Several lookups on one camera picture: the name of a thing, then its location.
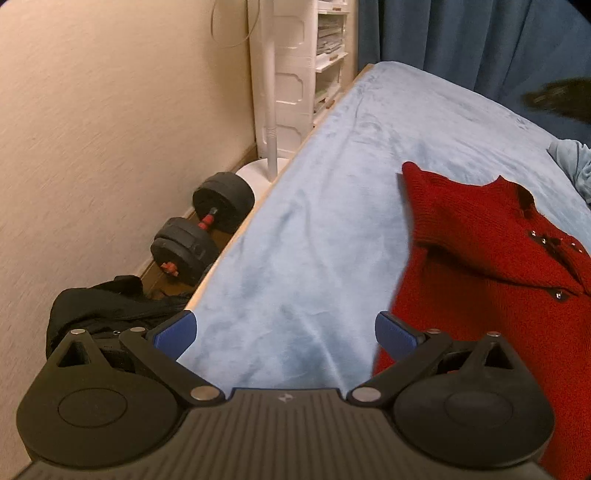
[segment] dumbbell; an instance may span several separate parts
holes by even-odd
[[[234,233],[255,203],[252,189],[231,172],[218,172],[204,181],[193,193],[193,207],[199,225],[186,218],[166,221],[154,236],[150,248],[155,263],[167,275],[196,286],[219,250],[207,233],[217,230]]]

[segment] red sweater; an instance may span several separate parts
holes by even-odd
[[[410,162],[402,173],[413,244],[392,312],[458,340],[501,332],[556,415],[542,465],[582,480],[591,473],[591,258],[520,185],[463,185]],[[380,351],[375,371],[391,364]]]

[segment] black bag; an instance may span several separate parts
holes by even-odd
[[[68,288],[51,307],[46,356],[49,358],[70,330],[82,328],[98,340],[110,363],[123,365],[119,333],[131,327],[154,328],[182,311],[189,298],[190,294],[185,294],[151,300],[144,295],[141,279],[134,275],[115,277],[91,288]]]

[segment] bed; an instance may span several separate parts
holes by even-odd
[[[364,71],[233,237],[188,308],[179,358],[233,387],[346,392],[372,371],[376,314],[409,254],[401,165],[502,175],[591,249],[591,212],[546,152],[554,137],[477,93],[394,62]]]

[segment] beige wall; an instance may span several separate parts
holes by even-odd
[[[225,41],[244,34],[225,0]],[[136,273],[151,237],[254,142],[246,46],[212,0],[9,0],[0,9],[0,477],[64,288]]]

